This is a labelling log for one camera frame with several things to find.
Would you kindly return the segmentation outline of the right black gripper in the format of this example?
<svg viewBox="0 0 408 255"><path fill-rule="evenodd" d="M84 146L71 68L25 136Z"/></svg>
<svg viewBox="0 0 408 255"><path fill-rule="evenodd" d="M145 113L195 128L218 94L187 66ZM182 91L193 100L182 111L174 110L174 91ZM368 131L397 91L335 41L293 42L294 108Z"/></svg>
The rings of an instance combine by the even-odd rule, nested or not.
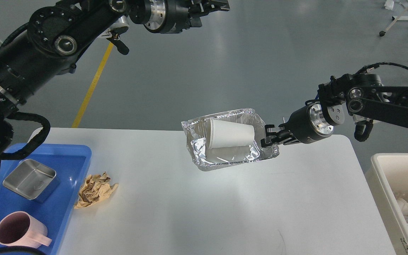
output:
<svg viewBox="0 0 408 255"><path fill-rule="evenodd" d="M319 103L306 105L290 115L285 124L265 125L261 147L273 145L311 144L330 137L334 127L324 119Z"/></svg>

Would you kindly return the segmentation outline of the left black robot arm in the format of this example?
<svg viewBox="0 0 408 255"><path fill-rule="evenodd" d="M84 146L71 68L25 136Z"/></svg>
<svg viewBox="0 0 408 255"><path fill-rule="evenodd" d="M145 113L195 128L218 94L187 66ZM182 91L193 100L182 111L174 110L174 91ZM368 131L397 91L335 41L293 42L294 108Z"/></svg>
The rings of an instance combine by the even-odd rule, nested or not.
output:
<svg viewBox="0 0 408 255"><path fill-rule="evenodd" d="M0 167L27 158L51 129L45 117L18 107L56 75L74 73L91 43L121 17L150 33L178 34L229 10L227 0L60 0L36 10L0 47Z"/></svg>

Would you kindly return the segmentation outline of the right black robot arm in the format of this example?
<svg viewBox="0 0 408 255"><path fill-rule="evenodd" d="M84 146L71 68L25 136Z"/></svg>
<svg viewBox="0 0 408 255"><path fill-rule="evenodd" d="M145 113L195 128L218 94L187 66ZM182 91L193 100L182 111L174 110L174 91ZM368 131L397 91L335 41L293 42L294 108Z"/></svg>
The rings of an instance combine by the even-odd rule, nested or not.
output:
<svg viewBox="0 0 408 255"><path fill-rule="evenodd" d="M290 115L278 126L265 125L262 147L273 145L310 144L330 137L337 125L344 123L343 107L353 117L354 137L364 142L369 137L374 121L408 129L408 87L384 86L379 75L371 70L381 65L398 63L380 62L366 65L355 74L344 74L318 86L316 97Z"/></svg>

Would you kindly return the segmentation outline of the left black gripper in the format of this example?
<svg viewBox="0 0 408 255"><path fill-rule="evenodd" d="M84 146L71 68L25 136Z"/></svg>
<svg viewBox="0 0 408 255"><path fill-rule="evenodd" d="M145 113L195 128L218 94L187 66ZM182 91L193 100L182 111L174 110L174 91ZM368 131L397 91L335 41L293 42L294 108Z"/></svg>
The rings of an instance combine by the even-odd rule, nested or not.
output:
<svg viewBox="0 0 408 255"><path fill-rule="evenodd" d="M231 9L228 0L144 0L143 4L143 25L157 34L179 34L199 28L201 17Z"/></svg>

